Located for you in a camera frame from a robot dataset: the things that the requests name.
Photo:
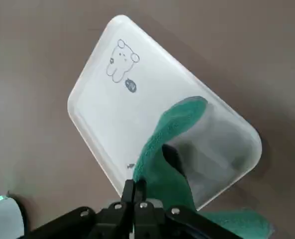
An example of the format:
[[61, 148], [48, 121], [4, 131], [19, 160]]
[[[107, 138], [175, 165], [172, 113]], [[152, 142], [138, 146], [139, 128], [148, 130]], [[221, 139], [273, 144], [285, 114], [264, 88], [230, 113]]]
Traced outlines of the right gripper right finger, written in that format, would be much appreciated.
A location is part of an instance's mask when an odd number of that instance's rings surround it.
[[239, 236], [184, 206], [165, 210], [148, 199], [146, 182], [135, 183], [134, 237], [136, 239], [238, 239]]

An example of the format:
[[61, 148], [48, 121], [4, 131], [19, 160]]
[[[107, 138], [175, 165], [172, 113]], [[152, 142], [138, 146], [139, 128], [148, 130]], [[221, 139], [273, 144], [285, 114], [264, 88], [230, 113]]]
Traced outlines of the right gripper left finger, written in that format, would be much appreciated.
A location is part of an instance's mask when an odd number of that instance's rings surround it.
[[35, 230], [36, 239], [128, 239], [133, 228], [135, 183], [126, 180], [120, 201], [95, 212], [76, 208]]

